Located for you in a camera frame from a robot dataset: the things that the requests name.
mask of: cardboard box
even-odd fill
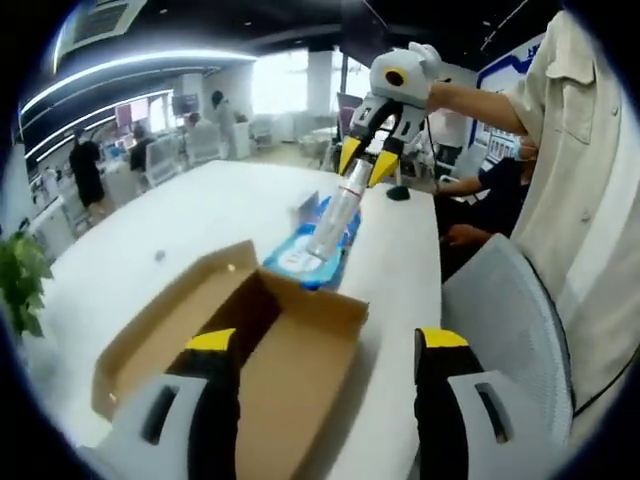
[[[236,328],[244,354],[238,480],[295,477],[351,365],[367,305],[310,292],[258,266],[244,242],[198,260],[155,298],[96,363],[93,409],[111,419],[204,331]]]

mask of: blue tissue box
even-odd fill
[[[298,280],[310,290],[337,288],[346,262],[347,248],[351,246],[361,222],[360,210],[345,228],[342,240],[334,255],[326,262],[306,251],[316,225],[329,205],[331,197],[325,198],[316,208],[313,217],[300,227],[263,262],[263,266],[274,273]]]

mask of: white table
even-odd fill
[[[109,424],[90,409],[94,362],[126,323],[200,255],[251,238],[260,260],[290,233],[301,192],[333,191],[328,172],[214,161],[134,200],[53,265],[41,319],[61,352],[46,399],[73,444]],[[353,369],[309,471],[313,478],[406,478],[418,447],[413,329],[438,326],[440,273],[431,196],[392,202],[368,191],[339,292],[370,302]],[[164,260],[154,259],[158,250]]]
[[[29,224],[28,232],[42,244],[45,254],[58,258],[76,241],[64,211],[64,199],[58,196]]]

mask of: black mouse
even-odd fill
[[[402,202],[404,200],[409,200],[411,195],[409,194],[409,189],[407,187],[400,185],[387,190],[387,197],[394,202]]]

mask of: clear plastic bottle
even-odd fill
[[[323,261],[331,258],[342,239],[347,224],[360,205],[367,188],[373,165],[364,160],[356,160],[356,165],[339,186],[327,210],[322,215],[313,237],[307,244],[307,252]]]

